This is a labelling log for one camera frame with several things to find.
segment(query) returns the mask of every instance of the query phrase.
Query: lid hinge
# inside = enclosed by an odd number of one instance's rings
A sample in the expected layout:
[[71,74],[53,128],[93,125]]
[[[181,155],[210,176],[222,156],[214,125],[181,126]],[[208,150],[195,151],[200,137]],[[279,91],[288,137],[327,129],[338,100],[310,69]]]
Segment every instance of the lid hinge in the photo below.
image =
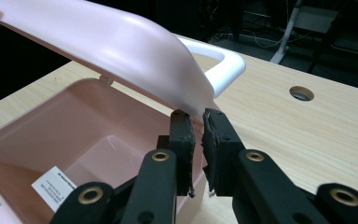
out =
[[100,76],[100,80],[106,84],[108,84],[109,86],[113,84],[114,80],[111,77],[107,77],[107,76]]

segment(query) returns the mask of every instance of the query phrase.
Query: open lid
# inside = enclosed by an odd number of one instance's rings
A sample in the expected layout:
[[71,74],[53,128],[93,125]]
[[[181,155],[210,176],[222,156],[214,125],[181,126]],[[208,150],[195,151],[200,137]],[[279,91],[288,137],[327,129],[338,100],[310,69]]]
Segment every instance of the open lid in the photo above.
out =
[[[148,19],[84,0],[0,0],[0,23],[197,119],[245,69],[232,51],[186,47]],[[223,63],[204,74],[189,50]]]

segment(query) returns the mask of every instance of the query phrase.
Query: black chair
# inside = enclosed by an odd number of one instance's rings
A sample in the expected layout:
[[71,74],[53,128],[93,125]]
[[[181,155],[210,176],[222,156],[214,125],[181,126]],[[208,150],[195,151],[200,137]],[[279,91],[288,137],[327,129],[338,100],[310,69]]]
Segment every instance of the black chair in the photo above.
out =
[[344,50],[358,54],[358,0],[344,1],[341,10],[331,23],[324,39],[314,52],[308,73],[312,73],[326,48]]

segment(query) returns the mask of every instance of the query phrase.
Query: white label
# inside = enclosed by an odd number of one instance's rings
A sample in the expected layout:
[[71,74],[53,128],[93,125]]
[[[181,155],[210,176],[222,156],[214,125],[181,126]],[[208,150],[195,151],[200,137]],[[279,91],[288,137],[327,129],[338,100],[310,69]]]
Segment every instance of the white label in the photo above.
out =
[[57,167],[54,166],[40,176],[32,187],[48,206],[56,212],[76,185]]

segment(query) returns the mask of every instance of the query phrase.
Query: light wood tabletop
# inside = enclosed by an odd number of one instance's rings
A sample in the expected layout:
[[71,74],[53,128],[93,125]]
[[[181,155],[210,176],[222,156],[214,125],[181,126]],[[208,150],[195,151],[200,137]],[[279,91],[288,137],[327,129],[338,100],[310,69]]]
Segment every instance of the light wood tabletop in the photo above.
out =
[[[268,153],[297,186],[309,192],[332,182],[358,190],[358,89],[241,56],[246,71],[215,101],[244,145]],[[195,58],[204,70],[216,64],[204,56]],[[9,95],[0,101],[0,128],[84,77],[99,74],[70,62]],[[113,86],[164,114],[171,113],[140,94]],[[308,89],[313,99],[297,100],[290,94],[293,87]],[[231,199],[210,197],[205,190],[192,223],[236,223]]]

